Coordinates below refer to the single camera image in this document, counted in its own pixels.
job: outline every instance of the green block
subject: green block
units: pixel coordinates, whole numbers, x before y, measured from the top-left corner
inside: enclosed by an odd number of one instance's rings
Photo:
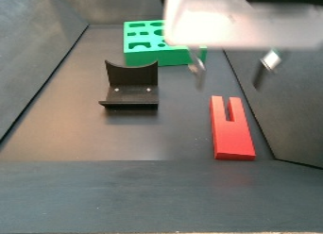
[[[124,23],[124,53],[127,66],[142,66],[158,60],[158,65],[191,64],[187,46],[170,46],[164,40],[164,21],[135,21]],[[200,47],[204,61],[207,48]]]

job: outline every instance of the black holder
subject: black holder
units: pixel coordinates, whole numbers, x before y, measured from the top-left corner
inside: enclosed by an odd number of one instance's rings
[[[140,67],[123,67],[106,61],[110,82],[106,107],[158,107],[158,61]]]

